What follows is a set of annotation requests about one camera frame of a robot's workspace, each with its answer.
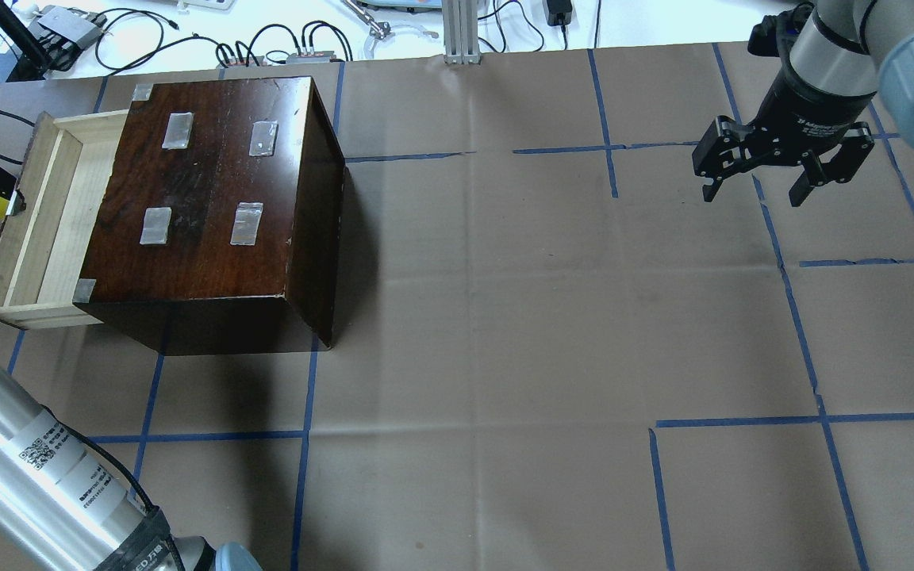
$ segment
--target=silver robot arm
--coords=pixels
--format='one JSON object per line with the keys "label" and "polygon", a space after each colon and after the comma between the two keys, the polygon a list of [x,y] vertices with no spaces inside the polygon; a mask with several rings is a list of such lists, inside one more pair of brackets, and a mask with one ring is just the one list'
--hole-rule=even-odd
{"label": "silver robot arm", "polygon": [[53,571],[260,571],[238,543],[173,538],[125,467],[1,367],[0,531]]}

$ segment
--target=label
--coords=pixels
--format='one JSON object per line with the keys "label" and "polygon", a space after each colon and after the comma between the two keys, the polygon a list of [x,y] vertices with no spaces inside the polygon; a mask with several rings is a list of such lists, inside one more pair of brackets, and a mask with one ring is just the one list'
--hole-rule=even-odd
{"label": "label", "polygon": [[83,456],[83,444],[48,411],[41,411],[30,420],[8,446],[28,473],[51,484],[62,480]]}
{"label": "label", "polygon": [[75,469],[59,483],[59,490],[76,501],[83,514],[101,523],[126,496],[126,489],[90,455],[83,456]]}
{"label": "label", "polygon": [[48,491],[75,507],[75,512],[102,523],[125,498],[126,489],[87,454],[48,411],[41,411],[6,444],[14,461]]}
{"label": "label", "polygon": [[823,125],[821,123],[813,123],[802,117],[798,117],[797,123],[799,124],[799,127],[801,127],[803,134],[816,138],[832,137],[835,134],[838,134],[842,129],[848,127],[848,125]]}

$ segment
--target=metal post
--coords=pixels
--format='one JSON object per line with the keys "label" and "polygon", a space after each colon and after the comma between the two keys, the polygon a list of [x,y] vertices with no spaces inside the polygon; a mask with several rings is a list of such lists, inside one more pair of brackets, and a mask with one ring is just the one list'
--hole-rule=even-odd
{"label": "metal post", "polygon": [[475,0],[443,0],[443,58],[450,64],[479,63],[478,11]]}

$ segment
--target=dark wooden box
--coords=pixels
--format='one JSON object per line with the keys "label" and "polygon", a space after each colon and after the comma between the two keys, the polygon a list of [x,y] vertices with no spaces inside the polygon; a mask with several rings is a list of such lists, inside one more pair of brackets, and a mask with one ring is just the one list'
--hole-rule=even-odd
{"label": "dark wooden box", "polygon": [[[172,113],[193,114],[185,148],[163,148]],[[273,155],[250,153],[261,121]],[[311,77],[156,84],[129,109],[73,302],[164,354],[330,347],[343,185]],[[262,203],[254,245],[232,245],[240,203]],[[164,207],[167,242],[143,245]]]}

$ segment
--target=power adapter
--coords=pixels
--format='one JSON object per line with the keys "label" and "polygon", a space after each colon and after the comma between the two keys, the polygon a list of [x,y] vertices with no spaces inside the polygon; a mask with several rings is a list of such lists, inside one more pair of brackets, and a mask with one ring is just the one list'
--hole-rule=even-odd
{"label": "power adapter", "polygon": [[569,25],[574,19],[574,3],[571,0],[545,0],[548,25]]}

